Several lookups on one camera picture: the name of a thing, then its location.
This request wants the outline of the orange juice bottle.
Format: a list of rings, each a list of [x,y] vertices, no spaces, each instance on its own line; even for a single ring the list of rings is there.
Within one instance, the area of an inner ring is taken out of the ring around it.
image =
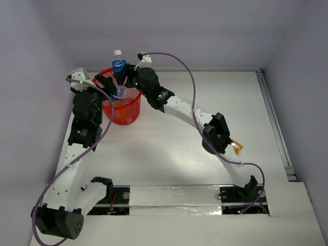
[[[237,141],[231,139],[231,145],[233,146],[234,152],[236,154],[239,154],[241,152],[241,150],[243,149],[243,145],[241,145],[240,143],[238,143]]]

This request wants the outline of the blue label water bottle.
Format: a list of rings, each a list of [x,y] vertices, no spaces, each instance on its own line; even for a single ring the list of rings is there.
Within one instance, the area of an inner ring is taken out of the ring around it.
[[[119,98],[115,95],[111,96],[111,102],[114,107],[122,107],[128,103],[128,100],[125,98]]]

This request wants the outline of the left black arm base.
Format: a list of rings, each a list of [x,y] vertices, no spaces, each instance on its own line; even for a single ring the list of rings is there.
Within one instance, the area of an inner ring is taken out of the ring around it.
[[[130,186],[114,186],[111,198],[99,201],[88,215],[129,215]]]

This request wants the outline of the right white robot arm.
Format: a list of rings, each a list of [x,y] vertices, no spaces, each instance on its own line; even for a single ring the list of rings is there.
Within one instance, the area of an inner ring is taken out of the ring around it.
[[[235,187],[233,194],[242,201],[254,196],[258,182],[235,153],[227,122],[221,113],[210,114],[193,108],[161,86],[152,68],[125,64],[121,70],[114,70],[114,77],[118,85],[137,89],[153,109],[175,116],[197,129],[203,148],[216,155],[228,171]]]

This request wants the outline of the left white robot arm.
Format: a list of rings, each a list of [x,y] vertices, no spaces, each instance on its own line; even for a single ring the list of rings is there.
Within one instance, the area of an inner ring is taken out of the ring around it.
[[[86,188],[81,187],[84,169],[89,163],[88,153],[96,150],[109,128],[102,129],[103,102],[109,101],[117,89],[111,78],[90,80],[67,77],[73,98],[73,120],[68,137],[67,152],[58,172],[42,191],[32,209],[32,230],[36,241],[45,245],[39,233],[60,237],[63,241],[76,239],[83,228],[86,215],[99,202],[113,198],[111,179],[95,177]]]

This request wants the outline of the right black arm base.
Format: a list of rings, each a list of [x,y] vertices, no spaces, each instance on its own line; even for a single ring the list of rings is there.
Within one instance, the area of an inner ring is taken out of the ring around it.
[[[223,215],[269,214],[267,198],[261,185],[251,195],[242,195],[235,186],[223,186],[216,199],[221,201]]]

